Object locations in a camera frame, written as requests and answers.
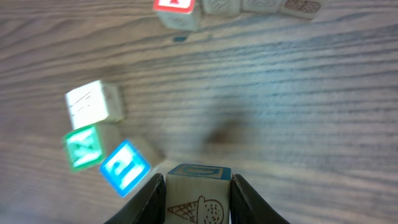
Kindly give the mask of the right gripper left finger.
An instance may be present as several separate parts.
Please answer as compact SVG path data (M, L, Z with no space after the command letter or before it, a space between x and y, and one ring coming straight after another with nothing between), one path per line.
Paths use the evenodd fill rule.
M104 224L164 224L164 221L165 179L156 173Z

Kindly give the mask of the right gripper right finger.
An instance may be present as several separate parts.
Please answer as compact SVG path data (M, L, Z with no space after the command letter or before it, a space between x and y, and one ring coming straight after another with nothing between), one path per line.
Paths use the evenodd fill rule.
M240 174L233 174L230 185L232 224L289 224Z

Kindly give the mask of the white ice cream block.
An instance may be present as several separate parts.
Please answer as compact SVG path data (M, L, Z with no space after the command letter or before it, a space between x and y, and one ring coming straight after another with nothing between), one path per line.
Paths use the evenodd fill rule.
M165 180L165 222L228 224L229 167L180 164Z

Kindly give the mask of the blue letter P block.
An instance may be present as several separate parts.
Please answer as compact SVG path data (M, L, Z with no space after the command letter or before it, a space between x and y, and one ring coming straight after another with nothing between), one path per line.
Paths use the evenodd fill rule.
M164 153L141 137L125 139L101 163L99 170L117 194L124 198L141 188L164 161Z

